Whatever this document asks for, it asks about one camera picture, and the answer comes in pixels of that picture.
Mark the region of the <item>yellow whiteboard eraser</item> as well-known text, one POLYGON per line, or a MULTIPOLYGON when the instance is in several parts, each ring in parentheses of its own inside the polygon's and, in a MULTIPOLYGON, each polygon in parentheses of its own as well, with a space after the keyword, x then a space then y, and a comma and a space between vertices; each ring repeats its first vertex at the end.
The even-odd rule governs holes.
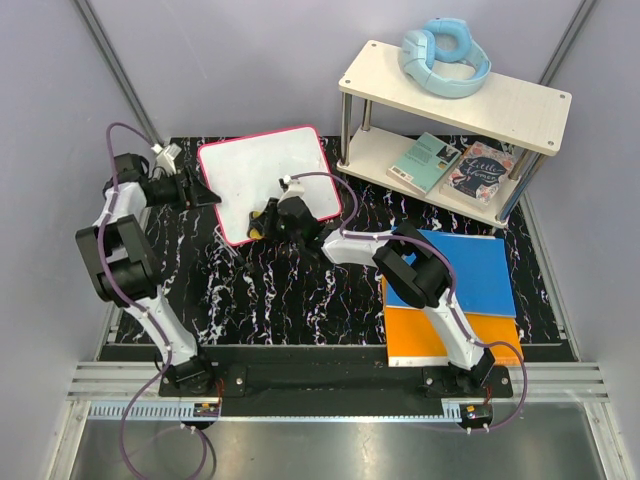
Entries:
POLYGON ((261 240, 264 238, 264 220, 265 212, 252 211, 249 214, 249 226, 247 236, 252 240, 261 240))

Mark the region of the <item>pink framed whiteboard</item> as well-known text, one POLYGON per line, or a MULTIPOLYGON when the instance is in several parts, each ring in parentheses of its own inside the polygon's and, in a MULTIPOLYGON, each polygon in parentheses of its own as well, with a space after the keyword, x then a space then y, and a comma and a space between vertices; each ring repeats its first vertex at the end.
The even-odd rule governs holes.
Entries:
POLYGON ((249 214, 283 194, 279 180, 311 172, 300 180, 312 215, 328 220, 342 213, 316 129, 311 125, 228 139, 201 146, 197 158, 209 189, 221 202, 215 212, 222 236, 231 246, 248 243, 249 214))

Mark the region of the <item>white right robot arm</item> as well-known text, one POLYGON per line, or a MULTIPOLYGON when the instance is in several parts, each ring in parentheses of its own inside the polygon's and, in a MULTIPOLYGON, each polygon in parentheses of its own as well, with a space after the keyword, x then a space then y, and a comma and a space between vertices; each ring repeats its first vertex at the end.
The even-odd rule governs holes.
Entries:
POLYGON ((298 197, 272 198, 249 214, 253 239, 290 241, 311 258, 335 265, 375 267, 407 305, 424 313, 442 341, 457 390, 476 396, 490 383, 495 357, 463 313, 450 261, 408 222, 383 232, 330 227, 298 197))

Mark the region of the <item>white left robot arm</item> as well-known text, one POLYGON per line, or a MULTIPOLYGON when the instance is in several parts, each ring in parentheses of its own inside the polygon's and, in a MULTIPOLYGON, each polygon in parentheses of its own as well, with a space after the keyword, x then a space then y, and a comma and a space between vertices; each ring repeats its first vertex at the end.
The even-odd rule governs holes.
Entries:
POLYGON ((203 396, 215 386, 212 361, 178 320, 161 287, 161 265, 140 225, 154 206, 179 210, 221 202, 188 168, 149 176, 149 162, 137 154, 114 158, 118 186, 107 182, 104 208, 75 240, 98 296, 135 318, 155 344, 163 380, 182 393, 203 396))

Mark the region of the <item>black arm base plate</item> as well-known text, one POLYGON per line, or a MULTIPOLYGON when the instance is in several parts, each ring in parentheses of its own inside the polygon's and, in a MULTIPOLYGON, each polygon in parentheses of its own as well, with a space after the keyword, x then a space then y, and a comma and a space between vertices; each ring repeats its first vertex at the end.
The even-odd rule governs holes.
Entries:
POLYGON ((383 346, 212 346, 226 418, 419 418, 446 400, 507 400, 508 370, 492 369, 484 389, 463 391, 445 366, 390 367, 383 346))

